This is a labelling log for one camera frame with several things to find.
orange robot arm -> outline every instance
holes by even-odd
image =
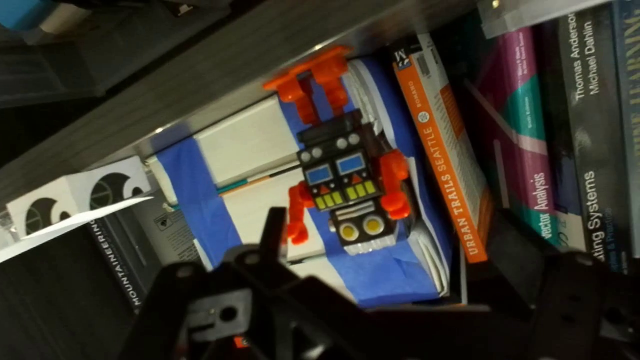
[[[402,181],[407,180],[407,163],[400,149],[391,149],[377,160],[383,195],[380,206],[390,220],[403,220],[412,214],[407,195],[402,192]]]
[[[285,238],[292,243],[302,243],[308,240],[308,229],[304,225],[304,210],[314,206],[314,195],[308,190],[305,181],[299,181],[287,190]]]

orange book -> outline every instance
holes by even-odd
[[[491,198],[432,38],[418,33],[396,45],[393,72],[464,255],[469,264],[485,261]]]

bookshelf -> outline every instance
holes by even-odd
[[[260,84],[314,45],[345,42],[355,54],[473,8],[450,1],[261,1],[133,81],[0,170],[6,203],[49,177],[129,154],[153,154],[264,97]]]

toy robot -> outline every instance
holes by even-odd
[[[265,81],[281,102],[292,102],[309,128],[297,134],[297,160],[304,180],[290,188],[290,243],[308,240],[304,210],[318,208],[330,214],[332,229],[347,253],[385,245],[380,238],[396,234],[398,221],[410,220],[412,195],[407,163],[383,134],[375,134],[361,113],[347,112],[339,75],[345,72],[345,49],[334,48],[290,72]],[[319,122],[309,89],[299,77],[309,73],[323,89],[334,117]]]

blue book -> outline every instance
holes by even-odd
[[[47,0],[0,0],[0,26],[21,32],[36,27],[52,9]]]

